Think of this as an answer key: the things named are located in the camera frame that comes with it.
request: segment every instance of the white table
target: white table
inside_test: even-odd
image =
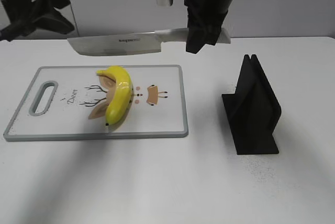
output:
[[[0,43],[0,131],[44,65],[179,64],[189,135],[0,141],[0,223],[334,223],[335,41],[233,39],[197,55],[84,57],[64,40]],[[256,53],[282,107],[279,155],[237,156],[222,93]],[[211,83],[203,77],[208,76]]]

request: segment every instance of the knife blade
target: knife blade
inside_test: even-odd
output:
[[[76,37],[68,38],[68,42],[81,55],[101,57],[160,52],[162,42],[186,42],[187,35],[188,29],[182,28],[110,36]],[[230,43],[230,37],[224,28],[217,42]]]

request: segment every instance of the yellow banana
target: yellow banana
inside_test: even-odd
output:
[[[128,72],[120,66],[111,66],[106,70],[97,71],[97,75],[106,76],[116,82],[115,94],[106,110],[106,122],[116,124],[125,114],[131,101],[132,84]]]

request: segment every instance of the white cutting board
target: white cutting board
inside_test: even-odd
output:
[[[129,73],[134,97],[123,121],[105,126],[105,117],[88,119],[94,107],[84,102],[106,96],[98,89],[97,70],[108,66],[41,67],[11,119],[7,141],[80,140],[115,138],[184,137],[188,134],[182,70],[179,65],[123,66]],[[32,114],[32,104],[45,83],[54,83],[55,93],[45,113]],[[147,103],[148,87],[157,86],[155,105]]]

